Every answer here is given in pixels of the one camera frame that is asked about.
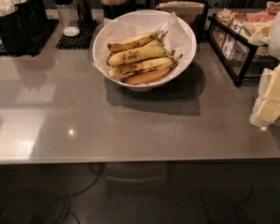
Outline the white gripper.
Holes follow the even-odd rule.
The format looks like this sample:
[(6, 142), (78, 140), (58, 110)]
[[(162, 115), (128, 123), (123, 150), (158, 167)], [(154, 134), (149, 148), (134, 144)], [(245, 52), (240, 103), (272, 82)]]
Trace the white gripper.
[[(272, 21), (261, 24), (248, 38), (248, 42), (255, 46), (267, 45), (269, 54), (280, 61), (280, 9)], [(280, 64), (274, 70), (263, 70), (258, 94), (250, 123), (258, 127), (267, 127), (280, 117)]]

